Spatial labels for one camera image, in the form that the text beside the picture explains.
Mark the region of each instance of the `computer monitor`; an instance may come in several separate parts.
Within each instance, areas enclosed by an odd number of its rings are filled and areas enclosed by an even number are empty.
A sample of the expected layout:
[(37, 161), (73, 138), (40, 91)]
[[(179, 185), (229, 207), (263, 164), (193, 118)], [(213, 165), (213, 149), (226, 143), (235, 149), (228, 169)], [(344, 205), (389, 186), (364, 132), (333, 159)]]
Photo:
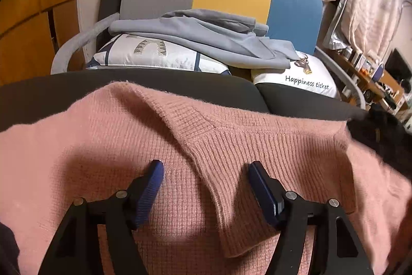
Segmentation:
[(410, 81), (412, 77), (411, 68), (395, 48), (389, 56), (385, 70), (400, 84), (402, 80)]

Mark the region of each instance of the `black cloth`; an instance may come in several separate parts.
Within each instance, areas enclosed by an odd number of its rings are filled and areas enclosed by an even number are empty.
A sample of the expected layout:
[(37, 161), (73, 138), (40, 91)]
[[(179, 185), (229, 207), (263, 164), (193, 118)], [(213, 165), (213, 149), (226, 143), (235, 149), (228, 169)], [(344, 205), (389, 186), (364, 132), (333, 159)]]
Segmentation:
[(1, 275), (18, 275), (19, 265), (17, 258), (19, 256), (19, 247), (17, 246), (14, 233), (6, 225), (0, 223), (0, 274)]
[(412, 136), (381, 105), (372, 104), (363, 120), (348, 121), (352, 138), (372, 148), (385, 163), (412, 180)]

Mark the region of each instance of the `white pillow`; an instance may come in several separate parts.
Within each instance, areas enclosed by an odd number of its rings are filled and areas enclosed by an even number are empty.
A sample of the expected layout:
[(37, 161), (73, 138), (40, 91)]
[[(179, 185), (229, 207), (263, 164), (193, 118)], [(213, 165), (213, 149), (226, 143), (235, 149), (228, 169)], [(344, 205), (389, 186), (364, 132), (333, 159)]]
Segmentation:
[(252, 70), (253, 84), (278, 83), (295, 88), (316, 92), (324, 96), (335, 98), (337, 88), (325, 65), (318, 58), (297, 52), (301, 59), (307, 58), (308, 68), (297, 66), (298, 61), (290, 62), (290, 69), (256, 69)]
[(192, 49), (168, 41), (129, 34), (120, 34), (111, 39), (94, 54), (86, 68), (96, 69), (102, 66), (169, 68), (230, 74), (225, 64)]

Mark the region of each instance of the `metal screw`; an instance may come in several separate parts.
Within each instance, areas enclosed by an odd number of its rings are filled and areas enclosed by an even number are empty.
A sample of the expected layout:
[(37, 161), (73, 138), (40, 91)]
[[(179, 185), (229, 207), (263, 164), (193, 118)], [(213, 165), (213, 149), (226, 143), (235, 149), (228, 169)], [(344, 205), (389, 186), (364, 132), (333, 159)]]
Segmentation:
[(286, 197), (289, 198), (289, 199), (296, 199), (296, 198), (297, 198), (297, 195), (296, 195), (296, 193), (295, 193), (294, 191), (288, 191), (288, 192), (286, 193)]
[(331, 198), (329, 200), (329, 205), (333, 206), (333, 207), (338, 207), (339, 206), (339, 202), (337, 201), (337, 199), (335, 198)]
[(125, 198), (127, 196), (127, 191), (126, 190), (120, 190), (116, 193), (117, 198)]
[(81, 198), (81, 197), (77, 197), (77, 198), (75, 198), (75, 199), (73, 200), (73, 204), (74, 204), (75, 206), (82, 205), (83, 202), (84, 202), (84, 199)]

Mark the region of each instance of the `deer print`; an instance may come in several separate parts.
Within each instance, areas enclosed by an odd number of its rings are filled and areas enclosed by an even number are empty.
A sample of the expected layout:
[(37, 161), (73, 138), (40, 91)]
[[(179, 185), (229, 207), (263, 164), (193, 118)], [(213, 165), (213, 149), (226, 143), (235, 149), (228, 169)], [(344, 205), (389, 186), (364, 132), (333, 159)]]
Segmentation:
[(312, 73), (309, 63), (308, 63), (308, 56), (306, 55), (304, 58), (301, 58), (300, 60), (295, 61), (295, 65), (303, 68), (303, 71), (305, 74), (309, 75)]

